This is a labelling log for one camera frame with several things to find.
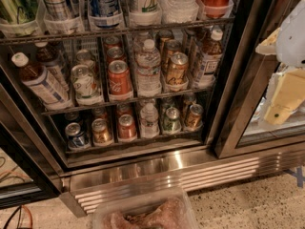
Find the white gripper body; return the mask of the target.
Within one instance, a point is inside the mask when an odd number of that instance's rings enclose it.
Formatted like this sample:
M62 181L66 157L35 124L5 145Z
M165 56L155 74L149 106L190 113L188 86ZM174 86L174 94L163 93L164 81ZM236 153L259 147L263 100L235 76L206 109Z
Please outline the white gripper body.
M274 30L266 39L264 39L255 48L255 51L262 55L275 55L275 43L278 37L280 28Z

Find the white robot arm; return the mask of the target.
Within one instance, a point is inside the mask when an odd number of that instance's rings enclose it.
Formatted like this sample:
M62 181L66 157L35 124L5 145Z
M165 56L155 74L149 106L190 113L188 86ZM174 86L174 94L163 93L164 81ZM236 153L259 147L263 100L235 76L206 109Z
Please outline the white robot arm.
M282 125L305 101L305 0L301 0L280 27L273 31L255 51L275 55L285 66L273 73L267 88L260 119L269 126Z

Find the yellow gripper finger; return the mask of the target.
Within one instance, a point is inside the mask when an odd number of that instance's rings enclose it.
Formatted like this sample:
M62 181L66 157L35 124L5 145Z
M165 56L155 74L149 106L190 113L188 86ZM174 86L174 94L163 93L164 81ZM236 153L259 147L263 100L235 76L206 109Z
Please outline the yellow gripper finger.
M304 101L304 70L290 68L284 73L275 73L267 91L263 120L271 125L281 125Z

